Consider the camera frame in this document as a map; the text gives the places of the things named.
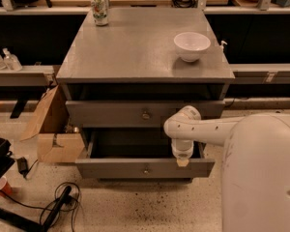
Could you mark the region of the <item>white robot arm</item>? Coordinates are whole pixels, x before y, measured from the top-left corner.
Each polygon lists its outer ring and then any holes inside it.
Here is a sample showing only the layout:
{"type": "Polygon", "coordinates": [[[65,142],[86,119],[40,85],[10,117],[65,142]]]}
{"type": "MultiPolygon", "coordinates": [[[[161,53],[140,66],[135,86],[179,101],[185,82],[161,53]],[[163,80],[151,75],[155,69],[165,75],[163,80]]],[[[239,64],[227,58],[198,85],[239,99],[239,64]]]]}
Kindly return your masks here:
{"type": "Polygon", "coordinates": [[[290,114],[203,120],[188,105],[163,129],[180,166],[193,142],[223,148],[222,232],[290,232],[290,114]]]}

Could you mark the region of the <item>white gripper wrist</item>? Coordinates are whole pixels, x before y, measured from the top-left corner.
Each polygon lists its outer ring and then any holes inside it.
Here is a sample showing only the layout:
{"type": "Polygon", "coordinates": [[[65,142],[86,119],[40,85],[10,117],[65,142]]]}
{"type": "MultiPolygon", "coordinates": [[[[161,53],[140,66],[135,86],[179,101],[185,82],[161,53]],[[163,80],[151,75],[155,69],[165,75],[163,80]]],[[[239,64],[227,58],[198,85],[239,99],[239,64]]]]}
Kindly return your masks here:
{"type": "Polygon", "coordinates": [[[172,154],[179,167],[187,167],[189,164],[194,147],[191,135],[200,119],[199,111],[187,105],[164,122],[163,129],[171,139],[172,154]]]}

